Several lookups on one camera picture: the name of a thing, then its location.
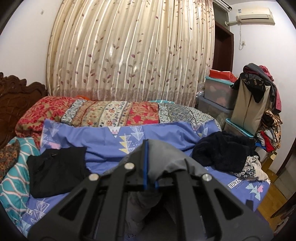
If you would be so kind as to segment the grey puffer jacket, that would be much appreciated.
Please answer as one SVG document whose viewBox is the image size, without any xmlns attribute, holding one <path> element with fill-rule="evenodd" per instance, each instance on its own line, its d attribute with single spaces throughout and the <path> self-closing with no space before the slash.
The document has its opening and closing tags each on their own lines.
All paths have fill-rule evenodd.
<svg viewBox="0 0 296 241">
<path fill-rule="evenodd" d="M 147 144 L 147 177 L 152 183 L 156 183 L 164 174 L 177 171 L 187 171 L 197 177 L 205 174 L 202 165 L 174 146 L 160 140 L 148 140 Z M 171 219 L 177 222 L 171 194 L 160 195 L 152 191 L 130 193 L 127 201 L 125 232 L 131 235 L 139 234 L 144 228 L 144 218 L 151 211 L 155 211 L 156 206 L 162 208 L 165 214 L 169 214 Z"/>
</svg>

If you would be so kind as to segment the pile of colourful clothes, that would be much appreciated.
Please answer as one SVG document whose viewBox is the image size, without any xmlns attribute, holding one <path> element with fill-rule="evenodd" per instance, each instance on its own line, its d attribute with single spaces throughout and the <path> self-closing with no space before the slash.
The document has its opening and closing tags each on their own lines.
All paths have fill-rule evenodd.
<svg viewBox="0 0 296 241">
<path fill-rule="evenodd" d="M 249 63 L 243 67 L 243 72 L 255 74 L 261 77 L 265 84 L 270 86 L 270 107 L 264 112 L 255 139 L 260 141 L 267 152 L 273 152 L 281 145 L 281 99 L 278 88 L 274 84 L 274 79 L 268 69 L 262 65 Z"/>
</svg>

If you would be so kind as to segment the folded black garment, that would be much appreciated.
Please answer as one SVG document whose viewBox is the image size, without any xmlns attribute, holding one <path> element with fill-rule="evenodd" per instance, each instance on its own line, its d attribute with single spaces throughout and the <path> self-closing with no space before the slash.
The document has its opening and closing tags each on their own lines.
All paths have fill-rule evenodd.
<svg viewBox="0 0 296 241">
<path fill-rule="evenodd" d="M 29 156 L 32 197 L 46 198 L 70 192 L 91 174 L 86 167 L 85 154 L 85 147 L 69 147 L 46 149 L 39 156 Z"/>
</svg>

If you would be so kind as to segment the dark navy fleece garment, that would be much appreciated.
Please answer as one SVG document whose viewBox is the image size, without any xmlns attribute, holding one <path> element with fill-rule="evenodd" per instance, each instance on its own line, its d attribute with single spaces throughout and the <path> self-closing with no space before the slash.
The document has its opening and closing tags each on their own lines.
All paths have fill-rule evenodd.
<svg viewBox="0 0 296 241">
<path fill-rule="evenodd" d="M 192 158 L 204 167 L 240 173 L 248 157 L 258 156 L 255 149 L 254 139 L 218 131 L 197 142 L 192 151 Z"/>
</svg>

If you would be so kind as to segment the black white patterned garment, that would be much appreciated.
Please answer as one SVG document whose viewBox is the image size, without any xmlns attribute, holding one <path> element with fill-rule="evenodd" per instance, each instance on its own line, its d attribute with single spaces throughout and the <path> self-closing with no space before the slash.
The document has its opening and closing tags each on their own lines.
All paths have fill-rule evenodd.
<svg viewBox="0 0 296 241">
<path fill-rule="evenodd" d="M 269 179 L 267 173 L 262 170 L 259 156 L 248 156 L 242 171 L 232 174 L 246 180 L 266 181 Z"/>
</svg>

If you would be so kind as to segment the blue patterned bed sheet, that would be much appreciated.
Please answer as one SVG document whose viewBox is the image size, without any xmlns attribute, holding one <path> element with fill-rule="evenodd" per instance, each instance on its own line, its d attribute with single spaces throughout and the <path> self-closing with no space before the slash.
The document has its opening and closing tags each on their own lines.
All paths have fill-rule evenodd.
<svg viewBox="0 0 296 241">
<path fill-rule="evenodd" d="M 81 127 L 75 128 L 52 120 L 45 120 L 39 141 L 40 153 L 46 149 L 60 149 L 68 147 L 86 147 L 85 161 L 87 167 L 98 174 L 115 167 L 117 163 L 145 139 L 155 139 L 167 142 L 177 149 L 191 156 L 193 147 L 202 138 L 219 131 L 214 120 L 193 126 L 179 121 L 174 123 L 160 123 L 143 126 L 123 127 Z M 240 201 L 253 201 L 255 211 L 263 201 L 270 187 L 270 180 L 249 181 L 233 175 L 216 171 L 212 167 L 205 167 L 219 182 Z M 48 198 L 33 198 L 27 202 L 27 211 L 21 215 L 19 231 L 27 237 L 32 225 L 37 223 L 48 211 L 56 205 L 66 194 Z"/>
</svg>

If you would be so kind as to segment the teal white patterned pillow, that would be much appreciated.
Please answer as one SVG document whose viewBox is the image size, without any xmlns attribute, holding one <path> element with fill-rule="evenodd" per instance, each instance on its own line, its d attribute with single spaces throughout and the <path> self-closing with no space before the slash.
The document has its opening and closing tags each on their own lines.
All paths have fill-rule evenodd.
<svg viewBox="0 0 296 241">
<path fill-rule="evenodd" d="M 27 159 L 39 154 L 31 137 L 15 137 L 1 148 L 1 205 L 15 225 L 20 224 L 30 196 Z"/>
</svg>

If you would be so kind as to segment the lower clear storage box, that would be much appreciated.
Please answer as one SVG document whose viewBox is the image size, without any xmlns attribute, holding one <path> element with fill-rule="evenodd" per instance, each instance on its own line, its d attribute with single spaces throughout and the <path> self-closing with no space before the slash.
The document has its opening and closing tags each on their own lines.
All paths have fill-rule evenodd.
<svg viewBox="0 0 296 241">
<path fill-rule="evenodd" d="M 204 97 L 200 96 L 198 100 L 198 109 L 215 118 L 222 129 L 226 125 L 226 119 L 232 116 L 232 109 L 226 109 L 215 102 L 212 102 Z"/>
</svg>

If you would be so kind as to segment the beige fabric storage bag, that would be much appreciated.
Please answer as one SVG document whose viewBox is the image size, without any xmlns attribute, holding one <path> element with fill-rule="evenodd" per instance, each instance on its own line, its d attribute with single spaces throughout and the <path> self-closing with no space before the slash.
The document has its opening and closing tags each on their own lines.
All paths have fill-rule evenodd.
<svg viewBox="0 0 296 241">
<path fill-rule="evenodd" d="M 255 135 L 264 112 L 270 107 L 270 86 L 255 74 L 242 72 L 233 84 L 238 89 L 231 121 Z"/>
</svg>

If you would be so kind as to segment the red floral patchwork quilt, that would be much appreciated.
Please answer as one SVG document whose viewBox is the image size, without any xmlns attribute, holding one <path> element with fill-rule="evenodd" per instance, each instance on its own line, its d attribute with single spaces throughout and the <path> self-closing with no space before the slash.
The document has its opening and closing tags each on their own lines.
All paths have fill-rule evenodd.
<svg viewBox="0 0 296 241">
<path fill-rule="evenodd" d="M 19 138 L 32 137 L 36 146 L 44 120 L 50 119 L 73 127 L 141 126 L 185 121 L 194 127 L 215 120 L 196 108 L 167 101 L 92 101 L 82 97 L 46 96 L 20 118 L 15 127 Z"/>
</svg>

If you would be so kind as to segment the red folded cloth on box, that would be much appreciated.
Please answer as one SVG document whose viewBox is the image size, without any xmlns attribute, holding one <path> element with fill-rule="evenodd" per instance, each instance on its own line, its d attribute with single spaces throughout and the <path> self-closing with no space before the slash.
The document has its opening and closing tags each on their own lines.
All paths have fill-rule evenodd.
<svg viewBox="0 0 296 241">
<path fill-rule="evenodd" d="M 230 71 L 218 71 L 210 69 L 209 77 L 216 79 L 228 80 L 234 83 L 238 78 L 234 76 L 234 74 Z"/>
</svg>

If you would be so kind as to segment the dark wooden headboard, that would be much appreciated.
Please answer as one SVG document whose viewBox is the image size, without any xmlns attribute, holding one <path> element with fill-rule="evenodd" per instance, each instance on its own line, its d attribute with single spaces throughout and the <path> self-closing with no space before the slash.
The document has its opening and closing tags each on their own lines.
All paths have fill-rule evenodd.
<svg viewBox="0 0 296 241">
<path fill-rule="evenodd" d="M 1 73 L 1 148 L 16 136 L 15 127 L 25 112 L 47 96 L 45 85 Z"/>
</svg>

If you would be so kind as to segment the dark brown door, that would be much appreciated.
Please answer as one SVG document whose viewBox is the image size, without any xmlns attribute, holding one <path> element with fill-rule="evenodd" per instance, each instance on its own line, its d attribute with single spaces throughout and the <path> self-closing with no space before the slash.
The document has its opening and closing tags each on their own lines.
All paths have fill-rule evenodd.
<svg viewBox="0 0 296 241">
<path fill-rule="evenodd" d="M 234 35 L 215 21 L 215 44 L 212 69 L 232 72 L 233 57 Z"/>
</svg>

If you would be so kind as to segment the beige leaf pattern curtain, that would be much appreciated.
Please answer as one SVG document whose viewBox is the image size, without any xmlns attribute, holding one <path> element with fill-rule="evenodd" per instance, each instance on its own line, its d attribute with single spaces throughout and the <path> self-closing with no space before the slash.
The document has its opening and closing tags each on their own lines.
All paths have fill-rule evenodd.
<svg viewBox="0 0 296 241">
<path fill-rule="evenodd" d="M 47 89 L 51 96 L 194 106 L 214 42 L 212 1 L 62 1 Z"/>
</svg>

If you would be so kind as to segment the white wall air conditioner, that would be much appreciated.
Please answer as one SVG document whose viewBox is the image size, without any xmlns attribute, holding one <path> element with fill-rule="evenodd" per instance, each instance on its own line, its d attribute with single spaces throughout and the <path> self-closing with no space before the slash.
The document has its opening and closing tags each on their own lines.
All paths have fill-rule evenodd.
<svg viewBox="0 0 296 241">
<path fill-rule="evenodd" d="M 275 25 L 273 14 L 269 8 L 239 9 L 236 20 L 240 24 Z"/>
</svg>

